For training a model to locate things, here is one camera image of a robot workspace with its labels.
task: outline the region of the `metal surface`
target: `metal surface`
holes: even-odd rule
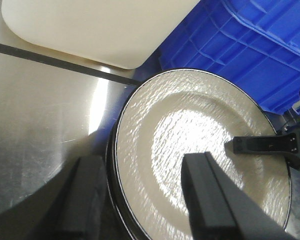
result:
[[[290,204],[284,158],[235,155],[230,142],[237,135],[274,133],[258,106],[223,78],[191,69],[164,72],[140,87],[121,115],[118,184],[151,239],[192,239],[181,162],[185,153],[210,151],[236,185],[283,226]]]
[[[133,89],[0,53],[0,214],[102,150]]]

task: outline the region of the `blue crate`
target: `blue crate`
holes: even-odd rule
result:
[[[265,111],[300,100],[300,0],[201,0],[159,49],[162,69],[218,74]]]

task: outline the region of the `textured plate surface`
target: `textured plate surface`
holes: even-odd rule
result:
[[[236,86],[200,70],[161,73],[127,103],[117,129],[117,173],[127,205],[153,240],[192,239],[182,188],[183,154],[209,151],[226,174],[278,224],[290,185],[280,156],[234,155],[234,136],[275,132]]]

